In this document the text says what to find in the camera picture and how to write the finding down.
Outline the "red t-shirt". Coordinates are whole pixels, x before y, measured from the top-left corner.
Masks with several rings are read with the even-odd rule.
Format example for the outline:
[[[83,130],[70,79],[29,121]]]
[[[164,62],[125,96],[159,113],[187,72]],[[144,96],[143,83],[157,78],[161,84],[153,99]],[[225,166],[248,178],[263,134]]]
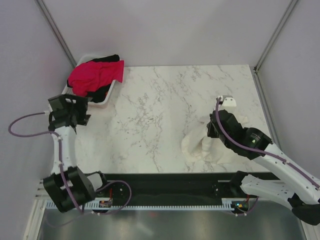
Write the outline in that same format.
[[[78,65],[67,79],[75,95],[85,97],[89,92],[96,92],[101,87],[110,85],[114,80],[122,83],[125,61],[94,62]]]

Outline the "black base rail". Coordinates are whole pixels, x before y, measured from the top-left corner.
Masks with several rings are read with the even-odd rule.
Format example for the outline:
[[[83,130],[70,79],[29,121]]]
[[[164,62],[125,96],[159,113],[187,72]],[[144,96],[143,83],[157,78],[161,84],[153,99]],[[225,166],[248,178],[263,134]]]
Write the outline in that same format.
[[[103,174],[97,195],[114,206],[188,207],[220,206],[222,199],[245,199],[240,183],[246,172],[222,173],[122,173]]]

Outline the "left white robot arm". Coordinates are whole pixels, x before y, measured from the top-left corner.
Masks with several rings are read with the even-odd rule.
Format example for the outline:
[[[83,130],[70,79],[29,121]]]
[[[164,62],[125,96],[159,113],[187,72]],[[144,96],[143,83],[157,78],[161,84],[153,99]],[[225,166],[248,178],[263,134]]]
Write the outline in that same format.
[[[60,94],[48,100],[49,126],[54,143],[53,167],[43,186],[61,213],[79,209],[93,201],[96,194],[106,196],[110,185],[102,173],[83,173],[77,163],[75,140],[77,126],[86,126],[90,115],[88,98],[72,94]]]

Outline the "right aluminium frame post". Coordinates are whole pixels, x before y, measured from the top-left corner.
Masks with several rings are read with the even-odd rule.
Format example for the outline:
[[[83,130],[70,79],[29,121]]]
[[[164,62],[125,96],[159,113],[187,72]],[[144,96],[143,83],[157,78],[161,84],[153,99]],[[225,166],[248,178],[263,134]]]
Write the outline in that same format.
[[[299,4],[300,0],[291,0],[286,7],[282,17],[280,18],[278,24],[276,25],[276,28],[272,32],[271,37],[269,38],[265,48],[262,51],[262,54],[260,55],[257,63],[253,67],[253,70],[255,73],[259,71],[259,69],[262,67],[263,63],[265,62],[270,50],[273,48],[274,44],[276,43],[278,37],[280,36],[282,30],[284,29],[286,23],[290,19],[291,15],[293,14],[295,8]]]

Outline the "aluminium frame post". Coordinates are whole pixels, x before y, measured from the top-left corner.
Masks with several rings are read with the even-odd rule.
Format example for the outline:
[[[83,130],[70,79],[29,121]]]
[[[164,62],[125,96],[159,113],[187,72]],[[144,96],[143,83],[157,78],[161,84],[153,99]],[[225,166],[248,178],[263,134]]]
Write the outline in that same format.
[[[253,70],[255,73],[259,71],[259,69],[262,67],[263,63],[265,62],[270,50],[273,48],[274,44],[276,43],[278,37],[280,36],[282,30],[284,29],[286,23],[290,19],[291,15],[293,14],[295,8],[299,4],[300,0],[291,0],[286,7],[282,17],[280,18],[278,24],[276,25],[276,28],[272,32],[271,37],[269,38],[265,48],[262,51],[262,54],[260,55],[257,63],[253,67]]]
[[[70,51],[70,48],[68,47],[68,44],[66,43],[63,35],[61,34],[61,31],[59,30],[52,14],[50,13],[49,8],[47,7],[46,3],[44,0],[35,0],[34,1],[37,7],[39,8],[42,16],[44,17],[45,21],[47,22],[49,28],[51,29],[54,37],[58,41],[60,47],[62,48],[65,56],[67,57],[69,63],[71,64],[72,67],[76,67],[77,62]]]

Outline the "left aluminium frame post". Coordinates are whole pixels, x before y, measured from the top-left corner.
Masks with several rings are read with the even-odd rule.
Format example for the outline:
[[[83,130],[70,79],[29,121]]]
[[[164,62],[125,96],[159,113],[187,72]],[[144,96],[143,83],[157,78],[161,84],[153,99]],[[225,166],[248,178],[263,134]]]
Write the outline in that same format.
[[[49,8],[47,7],[46,3],[44,0],[35,0],[34,1],[37,7],[39,8],[42,16],[44,17],[45,21],[47,22],[49,28],[51,29],[54,37],[58,41],[60,47],[62,48],[65,56],[67,57],[69,63],[71,64],[72,67],[76,67],[77,62],[70,51],[70,48],[68,47],[68,44],[66,43],[63,35],[61,34],[61,31],[59,30],[52,14],[50,13]]]

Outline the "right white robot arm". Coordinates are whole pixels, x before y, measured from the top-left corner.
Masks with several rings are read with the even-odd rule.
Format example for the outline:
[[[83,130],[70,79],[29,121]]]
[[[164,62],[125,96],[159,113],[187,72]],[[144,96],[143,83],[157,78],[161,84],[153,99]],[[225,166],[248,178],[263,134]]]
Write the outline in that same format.
[[[294,163],[270,137],[257,128],[242,127],[226,110],[213,111],[207,129],[209,138],[220,139],[226,148],[263,166],[282,181],[282,184],[272,183],[237,171],[229,184],[233,196],[246,194],[268,199],[287,207],[301,221],[319,225],[319,179]]]

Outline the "white t-shirt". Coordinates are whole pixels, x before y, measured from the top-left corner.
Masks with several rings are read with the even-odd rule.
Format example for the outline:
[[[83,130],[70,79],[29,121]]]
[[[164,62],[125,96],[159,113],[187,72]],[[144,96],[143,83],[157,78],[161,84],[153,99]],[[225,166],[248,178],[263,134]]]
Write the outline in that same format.
[[[226,148],[219,138],[207,136],[207,124],[210,121],[208,115],[202,116],[190,132],[181,142],[181,151],[188,163],[200,161],[210,162],[216,165],[243,164],[247,158],[234,153]]]

